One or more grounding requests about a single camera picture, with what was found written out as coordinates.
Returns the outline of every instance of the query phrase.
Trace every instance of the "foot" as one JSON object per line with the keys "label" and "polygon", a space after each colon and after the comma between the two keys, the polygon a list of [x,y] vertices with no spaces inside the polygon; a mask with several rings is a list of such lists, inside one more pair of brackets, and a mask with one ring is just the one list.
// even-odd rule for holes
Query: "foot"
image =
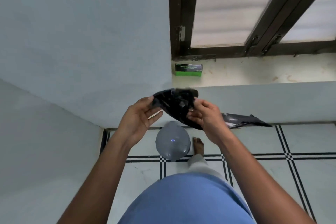
{"label": "foot", "polygon": [[204,144],[200,138],[193,137],[192,141],[194,143],[194,152],[196,154],[201,154],[204,157]]}

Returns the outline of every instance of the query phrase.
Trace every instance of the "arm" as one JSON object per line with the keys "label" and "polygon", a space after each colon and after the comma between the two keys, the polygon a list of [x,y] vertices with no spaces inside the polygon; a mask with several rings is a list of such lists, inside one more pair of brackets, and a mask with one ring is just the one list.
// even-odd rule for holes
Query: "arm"
{"label": "arm", "polygon": [[160,108],[150,109],[153,96],[140,99],[124,114],[117,131],[107,143],[98,161],[86,178],[58,224],[107,222],[126,158],[131,148],[163,114]]}
{"label": "arm", "polygon": [[196,99],[188,118],[221,149],[257,223],[315,224],[230,131],[217,106]]}

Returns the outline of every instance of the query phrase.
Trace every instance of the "person's right arm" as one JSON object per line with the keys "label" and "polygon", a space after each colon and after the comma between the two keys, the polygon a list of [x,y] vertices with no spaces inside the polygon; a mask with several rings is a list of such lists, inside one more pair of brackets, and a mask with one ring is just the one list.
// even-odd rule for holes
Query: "person's right arm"
{"label": "person's right arm", "polygon": [[194,105],[188,118],[219,146],[258,224],[315,224],[230,131],[217,106],[200,99]]}

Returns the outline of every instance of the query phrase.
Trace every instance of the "plastic bag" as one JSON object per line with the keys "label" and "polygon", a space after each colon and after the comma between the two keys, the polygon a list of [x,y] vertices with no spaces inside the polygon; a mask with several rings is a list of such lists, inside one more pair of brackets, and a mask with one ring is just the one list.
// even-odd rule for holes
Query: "plastic bag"
{"label": "plastic bag", "polygon": [[[189,127],[203,130],[200,125],[187,118],[189,109],[194,108],[194,97],[198,97],[197,90],[172,88],[155,93],[152,106],[161,107],[168,115]],[[259,120],[253,115],[244,116],[222,113],[222,116],[229,128],[246,126],[272,127],[272,125]]]}

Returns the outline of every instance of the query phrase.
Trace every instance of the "window pane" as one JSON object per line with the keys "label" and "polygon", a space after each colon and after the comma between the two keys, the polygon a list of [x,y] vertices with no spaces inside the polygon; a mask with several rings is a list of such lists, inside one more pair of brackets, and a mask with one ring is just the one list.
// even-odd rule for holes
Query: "window pane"
{"label": "window pane", "polygon": [[336,0],[315,0],[281,42],[334,40],[335,15]]}
{"label": "window pane", "polygon": [[244,44],[269,0],[196,0],[191,47]]}

